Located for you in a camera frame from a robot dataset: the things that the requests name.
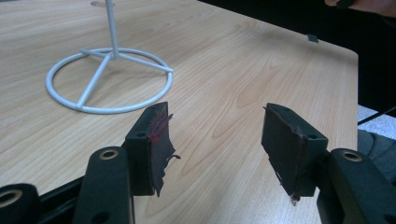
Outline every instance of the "dark floor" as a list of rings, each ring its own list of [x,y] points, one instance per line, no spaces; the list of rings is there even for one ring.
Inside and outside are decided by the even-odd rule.
[[[357,52],[359,105],[376,111],[396,105],[396,29],[380,16],[327,7],[324,0],[201,1]]]

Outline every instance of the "white vertical rod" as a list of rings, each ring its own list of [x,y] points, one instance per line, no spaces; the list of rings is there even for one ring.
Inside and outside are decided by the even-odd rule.
[[[85,102],[88,100],[88,97],[91,95],[91,92],[93,91],[93,88],[95,87],[96,82],[98,81],[99,77],[102,75],[108,62],[110,61],[111,56],[112,56],[112,53],[111,52],[108,53],[107,56],[103,59],[102,63],[99,65],[98,69],[96,70],[95,74],[93,75],[87,88],[82,93],[81,97],[79,98],[79,100],[76,104],[76,109],[81,110],[82,107],[84,106]]]
[[[119,58],[119,44],[117,43],[117,31],[116,23],[114,21],[113,3],[111,0],[106,0],[106,10],[108,19],[108,28],[110,29],[111,45],[113,46],[113,57],[112,59]]]

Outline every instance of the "wooden table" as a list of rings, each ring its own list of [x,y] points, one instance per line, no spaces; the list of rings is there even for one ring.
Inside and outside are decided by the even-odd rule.
[[[267,103],[285,105],[356,148],[358,56],[347,49],[192,0],[116,0],[120,46],[175,69],[161,198],[136,197],[137,223],[319,223],[315,198],[293,206],[260,144]],[[91,115],[56,103],[45,77],[81,48],[110,46],[106,10],[90,1],[0,3],[0,184],[45,193],[84,175],[97,149],[120,146],[143,110]],[[99,64],[64,67],[55,88],[77,100]],[[88,105],[129,105],[165,83],[154,69],[110,63]]]

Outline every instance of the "black metal bracket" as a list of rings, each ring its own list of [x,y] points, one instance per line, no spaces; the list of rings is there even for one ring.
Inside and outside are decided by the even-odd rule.
[[[282,187],[296,202],[320,189],[322,223],[395,223],[396,190],[364,155],[337,148],[282,105],[266,107],[262,146]]]
[[[35,186],[0,188],[1,223],[134,223],[134,197],[160,194],[175,149],[168,104],[143,112],[121,147],[95,151],[85,176],[38,196]]]

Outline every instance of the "screw hole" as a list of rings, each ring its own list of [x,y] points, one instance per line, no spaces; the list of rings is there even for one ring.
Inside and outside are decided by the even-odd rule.
[[[91,219],[91,223],[93,224],[105,223],[108,221],[109,218],[110,218],[110,214],[108,212],[100,212]]]
[[[110,149],[110,150],[106,150],[106,151],[102,152],[100,154],[99,158],[101,160],[106,161],[106,160],[111,160],[111,159],[117,157],[117,155],[119,155],[119,152],[117,150]]]
[[[349,161],[362,161],[361,156],[353,152],[344,151],[342,155]]]
[[[317,139],[317,138],[318,138],[318,137],[317,137],[316,135],[314,135],[314,134],[309,134],[309,135],[307,135],[307,137],[310,138],[310,139]]]
[[[146,134],[145,133],[138,133],[136,136],[137,137],[146,137]]]
[[[10,189],[0,194],[0,208],[15,203],[22,196],[20,189]]]

